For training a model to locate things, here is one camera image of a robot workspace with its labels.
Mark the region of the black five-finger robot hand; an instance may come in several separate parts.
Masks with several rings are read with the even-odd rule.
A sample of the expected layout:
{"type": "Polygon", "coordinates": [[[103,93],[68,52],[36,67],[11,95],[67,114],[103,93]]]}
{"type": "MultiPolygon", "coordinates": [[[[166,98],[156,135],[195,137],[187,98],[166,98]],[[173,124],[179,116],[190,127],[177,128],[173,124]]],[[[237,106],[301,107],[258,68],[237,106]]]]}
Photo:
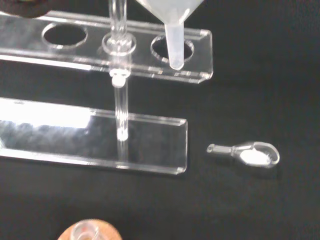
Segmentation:
{"type": "Polygon", "coordinates": [[[53,8],[54,0],[0,0],[0,11],[12,16],[37,18],[53,8]]]}

